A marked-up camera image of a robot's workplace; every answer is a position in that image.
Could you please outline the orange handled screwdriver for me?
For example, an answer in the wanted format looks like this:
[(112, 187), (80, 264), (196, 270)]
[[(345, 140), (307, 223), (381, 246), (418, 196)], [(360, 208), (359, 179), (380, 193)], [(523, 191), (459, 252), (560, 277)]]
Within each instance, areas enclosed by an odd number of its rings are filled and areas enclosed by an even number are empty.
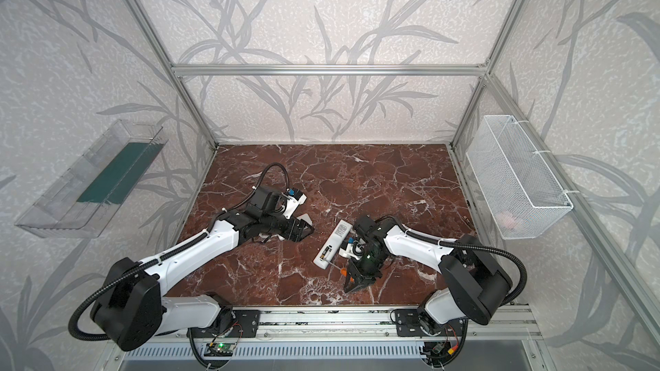
[(333, 266), (333, 267), (339, 269), (339, 270), (340, 270), (340, 273), (341, 273), (343, 276), (346, 276), (346, 275), (347, 275), (347, 268), (345, 268), (345, 267), (340, 268), (340, 267), (338, 267), (337, 265), (335, 265), (335, 264), (333, 264), (333, 263), (331, 263), (331, 266)]

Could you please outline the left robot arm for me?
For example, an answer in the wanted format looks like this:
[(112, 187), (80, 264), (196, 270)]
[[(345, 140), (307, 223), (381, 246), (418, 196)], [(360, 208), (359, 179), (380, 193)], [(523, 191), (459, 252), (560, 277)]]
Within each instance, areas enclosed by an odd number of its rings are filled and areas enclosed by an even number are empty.
[(68, 333), (81, 341), (112, 340), (131, 351), (155, 336), (182, 329), (226, 333), (235, 323), (232, 305), (217, 294), (170, 297), (168, 292), (212, 259), (254, 238), (301, 242), (314, 231), (294, 215), (306, 201), (297, 188), (259, 187), (242, 211), (227, 211), (197, 235), (149, 258), (116, 262), (103, 286), (75, 309)]

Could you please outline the short white remote control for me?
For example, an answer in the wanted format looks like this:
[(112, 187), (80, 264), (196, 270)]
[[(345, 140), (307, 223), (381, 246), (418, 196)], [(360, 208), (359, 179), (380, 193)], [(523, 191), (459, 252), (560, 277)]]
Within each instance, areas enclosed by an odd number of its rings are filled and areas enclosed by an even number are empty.
[(308, 214), (303, 214), (302, 216), (299, 216), (299, 219), (305, 221), (309, 225), (313, 224)]

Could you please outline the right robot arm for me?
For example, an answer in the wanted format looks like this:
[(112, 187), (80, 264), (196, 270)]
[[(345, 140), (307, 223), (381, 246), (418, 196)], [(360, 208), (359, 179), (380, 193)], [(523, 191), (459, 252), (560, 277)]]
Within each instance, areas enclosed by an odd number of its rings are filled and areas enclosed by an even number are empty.
[(344, 292), (365, 289), (383, 276), (390, 257), (405, 257), (440, 273), (446, 288), (418, 307), (419, 324), (431, 336), (457, 319), (488, 325), (496, 311), (519, 297), (528, 281), (524, 263), (511, 252), (464, 235), (445, 239), (403, 224), (395, 216), (361, 216), (353, 225), (359, 255), (345, 269)]

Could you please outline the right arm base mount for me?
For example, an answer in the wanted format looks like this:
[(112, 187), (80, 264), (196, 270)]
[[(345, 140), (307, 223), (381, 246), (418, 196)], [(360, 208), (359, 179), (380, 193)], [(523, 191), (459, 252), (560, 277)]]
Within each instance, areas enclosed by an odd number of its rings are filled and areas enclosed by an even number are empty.
[(415, 308), (394, 309), (390, 320), (395, 325), (397, 336), (402, 338), (459, 338), (469, 324), (466, 319), (452, 319), (445, 325), (432, 325), (426, 317), (421, 319)]

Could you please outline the long white remote control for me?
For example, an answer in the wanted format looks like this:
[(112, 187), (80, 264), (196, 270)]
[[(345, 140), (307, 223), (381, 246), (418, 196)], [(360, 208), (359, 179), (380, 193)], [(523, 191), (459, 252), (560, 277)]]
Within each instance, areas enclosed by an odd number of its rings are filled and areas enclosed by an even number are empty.
[(320, 248), (318, 254), (313, 260), (313, 263), (325, 270), (328, 268), (333, 260), (335, 254), (340, 249), (341, 244), (347, 238), (347, 235), (352, 230), (352, 225), (344, 220), (341, 220), (334, 228), (333, 232), (329, 235), (325, 244)]

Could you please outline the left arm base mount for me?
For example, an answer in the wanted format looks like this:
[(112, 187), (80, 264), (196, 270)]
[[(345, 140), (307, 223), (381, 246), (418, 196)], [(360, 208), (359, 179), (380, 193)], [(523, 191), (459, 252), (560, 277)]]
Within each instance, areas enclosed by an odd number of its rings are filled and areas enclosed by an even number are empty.
[(261, 311), (238, 309), (221, 312), (220, 318), (208, 328), (192, 328), (187, 335), (193, 338), (255, 338)]

